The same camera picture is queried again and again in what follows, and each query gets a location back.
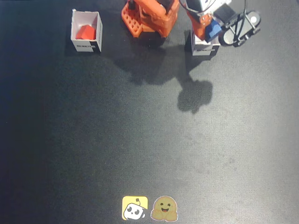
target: black table surface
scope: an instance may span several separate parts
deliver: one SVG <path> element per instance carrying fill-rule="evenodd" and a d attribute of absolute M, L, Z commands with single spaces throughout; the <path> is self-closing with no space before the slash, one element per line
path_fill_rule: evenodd
<path fill-rule="evenodd" d="M 262 31 L 210 61 L 135 40 L 123 0 L 0 1 L 1 223 L 129 223 L 124 196 L 178 224 L 299 223 L 299 2 L 252 0 Z M 240 12 L 243 1 L 233 0 Z M 72 9 L 99 11 L 102 53 L 76 52 Z"/>

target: yellow sticker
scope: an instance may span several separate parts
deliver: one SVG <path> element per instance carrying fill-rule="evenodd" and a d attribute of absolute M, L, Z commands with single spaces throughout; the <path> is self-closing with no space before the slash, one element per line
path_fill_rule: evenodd
<path fill-rule="evenodd" d="M 145 196 L 125 196 L 122 199 L 122 219 L 138 220 L 144 218 L 148 203 L 149 201 Z"/>

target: orange bracket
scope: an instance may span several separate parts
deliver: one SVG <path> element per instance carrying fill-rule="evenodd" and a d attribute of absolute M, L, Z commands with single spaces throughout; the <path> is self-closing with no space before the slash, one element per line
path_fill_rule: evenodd
<path fill-rule="evenodd" d="M 133 37 L 139 37 L 141 32 L 155 31 L 162 37 L 169 35 L 178 17 L 178 0 L 174 0 L 168 13 L 156 0 L 135 0 L 135 4 L 135 10 L 129 10 L 126 3 L 121 12 Z"/>
<path fill-rule="evenodd" d="M 205 40 L 206 27 L 208 25 L 210 25 L 212 22 L 211 14 L 206 14 L 206 15 L 201 16 L 199 21 L 195 20 L 194 17 L 189 12 L 187 12 L 187 15 L 189 16 L 189 18 L 192 22 L 194 34 L 202 41 Z"/>

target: white box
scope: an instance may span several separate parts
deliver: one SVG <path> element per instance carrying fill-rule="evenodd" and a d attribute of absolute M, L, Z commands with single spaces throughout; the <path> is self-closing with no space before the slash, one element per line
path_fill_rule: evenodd
<path fill-rule="evenodd" d="M 78 40 L 76 35 L 84 25 L 96 29 L 95 40 Z M 80 12 L 73 9 L 71 18 L 71 41 L 77 51 L 101 52 L 102 51 L 103 24 L 99 12 Z"/>
<path fill-rule="evenodd" d="M 222 5 L 229 5 L 232 2 L 232 0 L 199 0 L 199 2 L 202 10 L 204 11 L 202 14 L 213 14 Z"/>
<path fill-rule="evenodd" d="M 207 43 L 202 41 L 195 34 L 191 27 L 191 49 L 193 56 L 215 56 L 220 47 L 218 37 Z"/>

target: small white box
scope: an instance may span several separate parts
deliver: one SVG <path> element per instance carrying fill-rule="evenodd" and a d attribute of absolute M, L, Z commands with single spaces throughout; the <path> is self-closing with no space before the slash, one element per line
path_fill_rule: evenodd
<path fill-rule="evenodd" d="M 220 47 L 218 37 L 207 43 L 202 41 L 195 34 L 191 27 L 191 48 L 193 56 L 215 56 Z"/>
<path fill-rule="evenodd" d="M 95 40 L 76 39 L 78 31 L 84 25 L 90 25 L 96 29 Z M 99 12 L 80 12 L 73 9 L 71 18 L 71 41 L 77 51 L 101 52 L 102 51 L 103 24 Z"/>

